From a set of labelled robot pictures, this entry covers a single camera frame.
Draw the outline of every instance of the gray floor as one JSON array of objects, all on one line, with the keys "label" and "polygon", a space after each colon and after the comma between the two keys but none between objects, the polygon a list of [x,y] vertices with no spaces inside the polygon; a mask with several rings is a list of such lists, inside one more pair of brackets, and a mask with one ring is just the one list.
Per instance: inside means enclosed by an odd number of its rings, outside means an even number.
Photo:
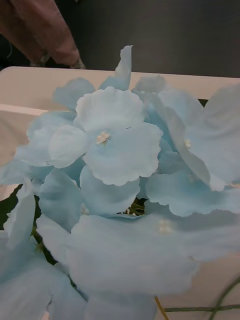
[{"label": "gray floor", "polygon": [[131,44],[133,71],[240,78],[239,0],[56,2],[89,69],[113,70]]}]

